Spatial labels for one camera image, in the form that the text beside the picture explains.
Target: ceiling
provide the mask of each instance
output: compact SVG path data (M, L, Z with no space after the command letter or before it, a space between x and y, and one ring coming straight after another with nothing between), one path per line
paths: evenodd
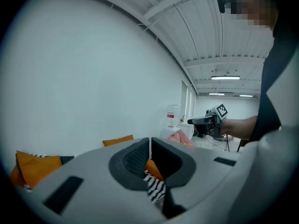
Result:
M270 30L243 31L218 10L217 0L107 0L150 29L176 58L198 96L224 92L259 97ZM211 76L240 80L211 80Z

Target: floor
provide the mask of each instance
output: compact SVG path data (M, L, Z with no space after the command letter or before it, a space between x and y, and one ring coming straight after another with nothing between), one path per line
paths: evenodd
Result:
M205 138L193 136L191 141L196 147L225 151L226 141L215 140L213 137L209 135L207 135ZM230 151L237 152L239 143L239 141L229 140L228 145Z

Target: orange cushion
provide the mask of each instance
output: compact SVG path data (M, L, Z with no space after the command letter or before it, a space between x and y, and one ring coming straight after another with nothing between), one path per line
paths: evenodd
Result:
M17 151L17 159L23 178L31 188L62 166L59 156L40 158Z
M116 140L103 140L103 144L104 144L105 147L107 147L107 146L110 146L110 145L113 145L113 144L119 144L119 143L129 141L129 140L134 140L134 137L133 137L132 134L129 135L129 136L120 138L120 139L116 139Z
M189 144L189 143L187 143L187 144L185 144L185 145L195 147L194 144Z
M9 180L13 185L16 185L16 186L19 186L22 188L24 187L25 180L22 176L22 173L17 168L17 166L15 166L13 171L11 172Z
M148 172L152 174L154 177L156 177L157 179L164 181L164 178L160 174L157 166L155 165L155 162L152 159L148 160L148 162L145 165L145 169L148 170Z

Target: fluorescent light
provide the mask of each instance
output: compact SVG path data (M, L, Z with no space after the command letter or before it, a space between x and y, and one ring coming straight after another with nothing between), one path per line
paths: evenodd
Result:
M236 77L236 76L221 76L221 77L212 77L212 80L240 80L240 77Z
M224 95L224 94L221 94L221 93L209 93L209 95Z
M253 95L240 95L240 97L253 97Z

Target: striped fabric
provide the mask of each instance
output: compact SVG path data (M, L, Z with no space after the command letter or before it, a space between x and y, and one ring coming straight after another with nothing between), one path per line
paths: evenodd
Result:
M148 183L149 187L149 198L155 204L165 195L166 186L165 183L153 175L151 175L148 170L144 171L144 181Z

